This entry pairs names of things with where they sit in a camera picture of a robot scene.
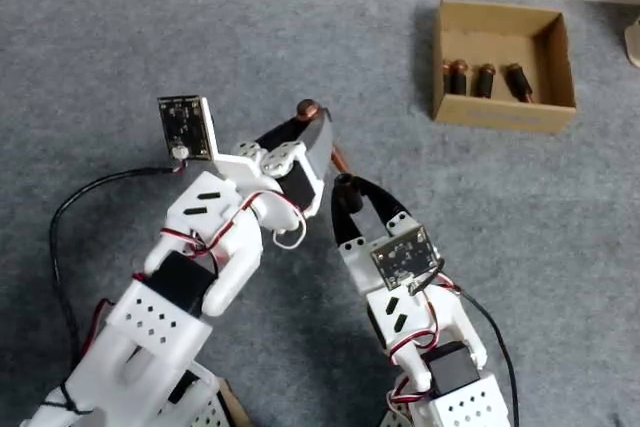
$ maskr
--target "white robotic arm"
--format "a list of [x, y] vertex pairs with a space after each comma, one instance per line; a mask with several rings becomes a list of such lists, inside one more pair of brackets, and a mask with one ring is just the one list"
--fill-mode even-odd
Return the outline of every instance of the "white robotic arm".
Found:
[[[159, 99], [176, 159], [212, 160], [167, 212], [157, 244], [71, 375], [23, 427], [226, 427], [218, 379], [194, 359], [260, 265], [261, 227], [297, 246], [332, 155], [328, 111], [312, 101], [235, 154], [218, 152], [206, 99]], [[297, 230], [299, 241], [279, 235]], [[195, 262], [210, 257], [213, 269]]]
[[[360, 233], [351, 215], [363, 196], [387, 236], [368, 241]], [[350, 174], [336, 179], [331, 202], [339, 252], [383, 350], [404, 372], [380, 425], [509, 427], [495, 377], [484, 370], [487, 351], [424, 226], [391, 194]], [[451, 342], [441, 341], [444, 333]]]

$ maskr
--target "cardboard box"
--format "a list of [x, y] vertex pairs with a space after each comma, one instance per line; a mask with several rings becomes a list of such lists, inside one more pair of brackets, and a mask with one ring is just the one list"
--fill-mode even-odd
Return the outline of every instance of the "cardboard box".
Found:
[[[498, 129], [557, 132], [576, 114], [567, 29], [561, 12], [503, 4], [443, 0], [434, 39], [433, 118]], [[468, 96], [444, 94], [443, 60], [464, 59]], [[496, 67], [491, 99], [471, 97], [478, 68]], [[519, 102], [505, 68], [522, 65], [533, 104]]]

